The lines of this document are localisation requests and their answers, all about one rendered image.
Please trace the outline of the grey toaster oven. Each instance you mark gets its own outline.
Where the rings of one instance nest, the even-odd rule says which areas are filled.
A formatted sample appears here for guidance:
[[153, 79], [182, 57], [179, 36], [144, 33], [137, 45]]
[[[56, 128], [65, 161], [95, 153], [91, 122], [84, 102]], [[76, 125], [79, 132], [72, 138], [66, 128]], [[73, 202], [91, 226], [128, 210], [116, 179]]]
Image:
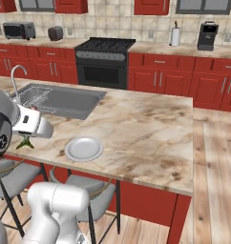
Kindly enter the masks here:
[[36, 37], [33, 22], [6, 22], [3, 24], [3, 30], [7, 39], [30, 40]]

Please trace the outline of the dark grey toaster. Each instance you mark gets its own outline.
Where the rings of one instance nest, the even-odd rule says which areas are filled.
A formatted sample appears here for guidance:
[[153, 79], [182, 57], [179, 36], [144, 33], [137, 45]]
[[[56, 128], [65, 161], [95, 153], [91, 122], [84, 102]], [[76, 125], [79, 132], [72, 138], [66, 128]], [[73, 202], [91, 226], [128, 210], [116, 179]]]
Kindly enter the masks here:
[[51, 41], [61, 40], [63, 38], [63, 28], [60, 26], [48, 28], [48, 36]]

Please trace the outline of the red wall cupboard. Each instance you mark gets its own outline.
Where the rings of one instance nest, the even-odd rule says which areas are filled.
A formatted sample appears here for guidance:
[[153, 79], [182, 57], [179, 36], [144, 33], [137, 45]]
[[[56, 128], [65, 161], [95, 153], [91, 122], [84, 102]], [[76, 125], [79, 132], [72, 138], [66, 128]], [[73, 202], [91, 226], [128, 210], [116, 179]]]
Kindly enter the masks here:
[[88, 12], [87, 0], [54, 0], [56, 13], [83, 14]]
[[14, 12], [16, 11], [14, 0], [0, 0], [0, 12]]
[[167, 15], [170, 0], [135, 0], [135, 15]]

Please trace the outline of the black coffee machine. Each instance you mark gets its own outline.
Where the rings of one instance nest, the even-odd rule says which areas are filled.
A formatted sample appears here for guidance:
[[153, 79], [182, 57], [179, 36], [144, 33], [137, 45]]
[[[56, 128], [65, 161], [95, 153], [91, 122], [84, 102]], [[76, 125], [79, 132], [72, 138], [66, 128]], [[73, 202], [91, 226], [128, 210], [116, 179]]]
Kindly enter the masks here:
[[212, 51], [214, 49], [214, 42], [218, 34], [219, 25], [214, 21], [205, 21], [200, 25], [198, 50]]

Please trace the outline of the white paper towel roll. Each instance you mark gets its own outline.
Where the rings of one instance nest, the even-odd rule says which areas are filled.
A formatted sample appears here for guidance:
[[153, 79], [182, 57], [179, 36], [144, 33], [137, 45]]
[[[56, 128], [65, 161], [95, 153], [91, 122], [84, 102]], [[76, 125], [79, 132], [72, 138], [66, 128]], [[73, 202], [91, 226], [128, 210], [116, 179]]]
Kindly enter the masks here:
[[172, 28], [170, 46], [176, 47], [179, 45], [180, 40], [180, 27], [178, 22], [175, 22], [175, 26]]

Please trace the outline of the grey cushioned stool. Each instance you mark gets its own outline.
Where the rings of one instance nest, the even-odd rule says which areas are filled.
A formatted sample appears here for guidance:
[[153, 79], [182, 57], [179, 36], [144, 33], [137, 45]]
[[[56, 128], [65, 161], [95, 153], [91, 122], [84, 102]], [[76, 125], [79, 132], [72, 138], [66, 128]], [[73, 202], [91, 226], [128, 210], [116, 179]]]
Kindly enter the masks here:
[[[102, 180], [93, 179], [86, 176], [72, 174], [68, 170], [68, 179], [66, 184], [75, 185], [85, 189], [90, 195], [90, 203], [84, 213], [77, 216], [79, 222], [88, 222], [90, 229], [90, 237], [92, 244], [101, 244], [108, 231], [110, 231], [114, 222], [116, 222], [117, 233], [120, 234], [120, 183], [112, 183], [112, 180], [104, 182]], [[116, 195], [116, 216], [106, 229], [105, 233], [99, 241], [95, 238], [95, 224], [94, 222], [100, 219], [107, 211], [113, 196]]]
[[18, 162], [9, 159], [0, 160], [0, 198], [7, 203], [7, 207], [1, 214], [0, 219], [2, 219], [6, 210], [10, 210], [15, 225], [5, 224], [5, 227], [17, 230], [21, 236], [25, 235], [23, 226], [29, 220], [27, 219], [23, 224], [20, 223], [11, 201], [16, 196], [20, 204], [23, 204], [20, 194], [40, 174], [43, 175], [45, 181], [48, 180], [43, 164], [37, 167], [25, 163], [23, 160]]

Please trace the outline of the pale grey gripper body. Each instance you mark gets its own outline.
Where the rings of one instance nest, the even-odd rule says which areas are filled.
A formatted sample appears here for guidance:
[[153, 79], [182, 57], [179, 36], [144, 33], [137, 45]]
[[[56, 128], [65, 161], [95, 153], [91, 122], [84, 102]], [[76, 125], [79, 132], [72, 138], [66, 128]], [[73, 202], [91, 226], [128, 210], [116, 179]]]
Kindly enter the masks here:
[[34, 114], [34, 135], [42, 138], [53, 136], [53, 125], [40, 112]]

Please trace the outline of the silver curved tap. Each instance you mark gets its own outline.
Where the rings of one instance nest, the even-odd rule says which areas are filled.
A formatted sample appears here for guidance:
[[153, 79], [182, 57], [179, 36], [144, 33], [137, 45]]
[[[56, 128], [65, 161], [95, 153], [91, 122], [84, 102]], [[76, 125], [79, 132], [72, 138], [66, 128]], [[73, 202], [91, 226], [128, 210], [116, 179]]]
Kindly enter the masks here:
[[15, 82], [15, 78], [14, 78], [14, 74], [15, 74], [15, 71], [17, 69], [21, 69], [24, 72], [25, 75], [27, 75], [28, 73], [27, 73], [25, 67], [22, 66], [22, 65], [16, 65], [16, 66], [14, 66], [12, 68], [11, 72], [10, 72], [10, 78], [11, 78], [11, 82], [12, 82], [13, 87], [14, 87], [14, 92], [15, 92], [15, 97], [16, 97], [16, 103], [21, 105], [22, 104], [21, 103], [21, 99], [20, 99], [20, 96], [18, 94], [17, 87], [16, 87], [16, 82]]

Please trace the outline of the white round plate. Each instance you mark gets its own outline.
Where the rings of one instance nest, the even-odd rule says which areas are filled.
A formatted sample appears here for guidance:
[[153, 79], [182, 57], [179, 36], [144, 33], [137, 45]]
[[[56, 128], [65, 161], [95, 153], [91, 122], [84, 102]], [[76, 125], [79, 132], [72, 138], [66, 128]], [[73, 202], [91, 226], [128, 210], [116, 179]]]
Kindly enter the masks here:
[[88, 162], [100, 157], [103, 150], [100, 140], [92, 137], [77, 137], [66, 144], [64, 152], [72, 161]]

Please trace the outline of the black stove with oven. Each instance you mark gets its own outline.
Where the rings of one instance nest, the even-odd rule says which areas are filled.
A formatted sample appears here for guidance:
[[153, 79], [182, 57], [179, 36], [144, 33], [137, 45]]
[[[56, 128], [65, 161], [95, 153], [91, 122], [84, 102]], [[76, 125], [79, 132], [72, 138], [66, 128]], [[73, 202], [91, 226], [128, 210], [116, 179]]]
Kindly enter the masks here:
[[128, 49], [135, 39], [91, 37], [74, 48], [78, 84], [127, 89]]

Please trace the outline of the red island cabinet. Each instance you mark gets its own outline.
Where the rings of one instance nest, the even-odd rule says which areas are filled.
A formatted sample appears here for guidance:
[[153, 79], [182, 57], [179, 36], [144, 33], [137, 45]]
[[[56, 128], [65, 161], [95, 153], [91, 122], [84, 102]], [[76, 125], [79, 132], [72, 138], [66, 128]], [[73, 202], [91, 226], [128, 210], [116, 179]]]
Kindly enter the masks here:
[[100, 160], [73, 162], [64, 156], [44, 160], [47, 165], [73, 170], [95, 179], [120, 184], [121, 212], [169, 228], [166, 244], [179, 244], [193, 194], [193, 160], [174, 156], [150, 163], [119, 159], [112, 165]]

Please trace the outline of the grey framed window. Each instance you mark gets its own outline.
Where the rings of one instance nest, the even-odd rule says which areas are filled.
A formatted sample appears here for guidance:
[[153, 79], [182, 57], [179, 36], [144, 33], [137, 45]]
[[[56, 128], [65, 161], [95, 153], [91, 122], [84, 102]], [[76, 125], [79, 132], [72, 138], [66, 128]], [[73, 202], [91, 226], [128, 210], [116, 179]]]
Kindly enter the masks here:
[[54, 12], [53, 0], [19, 0], [21, 11]]
[[177, 14], [223, 14], [231, 11], [231, 0], [178, 0]]

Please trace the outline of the red lower cupboard run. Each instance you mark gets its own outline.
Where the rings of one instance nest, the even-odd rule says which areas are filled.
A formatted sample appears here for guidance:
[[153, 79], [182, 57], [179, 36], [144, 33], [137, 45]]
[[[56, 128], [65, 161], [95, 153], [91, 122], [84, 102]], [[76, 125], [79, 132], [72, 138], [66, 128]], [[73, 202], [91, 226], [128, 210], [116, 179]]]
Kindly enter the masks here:
[[129, 54], [128, 89], [193, 98], [195, 108], [231, 112], [231, 59]]
[[22, 65], [28, 73], [17, 70], [18, 78], [78, 83], [73, 48], [0, 44], [0, 75], [10, 76], [16, 65]]

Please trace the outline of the grey kitchen sink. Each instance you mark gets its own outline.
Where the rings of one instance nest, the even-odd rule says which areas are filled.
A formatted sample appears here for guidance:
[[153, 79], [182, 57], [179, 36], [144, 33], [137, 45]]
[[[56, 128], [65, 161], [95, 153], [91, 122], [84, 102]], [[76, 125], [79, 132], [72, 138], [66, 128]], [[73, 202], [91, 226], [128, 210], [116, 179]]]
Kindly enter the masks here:
[[80, 120], [85, 120], [106, 95], [105, 91], [89, 91], [34, 83], [18, 90], [18, 94], [30, 87], [51, 89], [48, 99], [38, 109], [40, 112]]

